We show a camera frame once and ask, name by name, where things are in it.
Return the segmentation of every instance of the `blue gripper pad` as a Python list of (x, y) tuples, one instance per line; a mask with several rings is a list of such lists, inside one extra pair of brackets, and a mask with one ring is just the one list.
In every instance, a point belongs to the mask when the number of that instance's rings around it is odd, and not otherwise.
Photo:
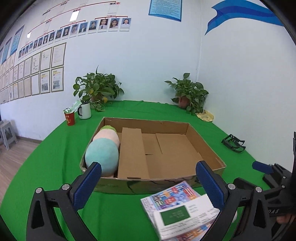
[(82, 181), (79, 183), (73, 195), (73, 207), (76, 211), (83, 209), (91, 193), (101, 178), (102, 167), (99, 163), (94, 162), (81, 176)]
[(258, 162), (258, 161), (253, 162), (252, 167), (254, 170), (263, 172), (265, 174), (271, 174), (274, 172), (272, 169), (272, 166)]
[(228, 190), (224, 180), (215, 174), (205, 161), (198, 162), (195, 171), (213, 207), (222, 211), (228, 198)]

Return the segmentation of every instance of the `green label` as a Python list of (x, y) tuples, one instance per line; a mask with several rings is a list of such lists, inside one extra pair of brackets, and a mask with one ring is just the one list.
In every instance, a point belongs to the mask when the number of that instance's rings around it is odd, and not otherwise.
[(182, 221), (186, 218), (190, 218), (189, 213), (185, 206), (177, 207), (172, 210), (161, 212), (161, 217), (163, 219), (163, 223), (165, 226), (170, 225), (172, 223), (176, 223)]

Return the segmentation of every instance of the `blue wave graphic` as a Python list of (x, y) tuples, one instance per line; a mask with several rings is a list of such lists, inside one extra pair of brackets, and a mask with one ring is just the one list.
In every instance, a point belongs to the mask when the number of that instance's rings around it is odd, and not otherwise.
[(212, 8), (217, 11), (217, 16), (209, 21), (205, 34), (232, 18), (249, 18), (283, 26), (282, 22), (271, 10), (247, 0), (225, 0)]

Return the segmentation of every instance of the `cardboard box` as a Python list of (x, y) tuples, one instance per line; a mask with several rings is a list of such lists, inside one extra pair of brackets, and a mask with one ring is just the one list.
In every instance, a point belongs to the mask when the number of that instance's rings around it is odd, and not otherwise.
[[(95, 191), (116, 194), (150, 194), (187, 181), (196, 182), (196, 163), (205, 160), (222, 175), (225, 163), (188, 123), (156, 120), (103, 118), (93, 134), (113, 126), (120, 139), (118, 172), (101, 177)], [(85, 152), (80, 169), (85, 172)]]

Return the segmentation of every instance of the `pink plush section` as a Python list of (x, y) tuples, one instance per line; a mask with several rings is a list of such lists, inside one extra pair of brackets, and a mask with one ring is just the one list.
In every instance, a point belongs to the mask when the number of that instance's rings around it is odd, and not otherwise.
[(112, 129), (102, 129), (100, 130), (93, 138), (93, 141), (99, 138), (107, 138), (116, 144), (117, 148), (119, 148), (119, 138), (117, 133)]

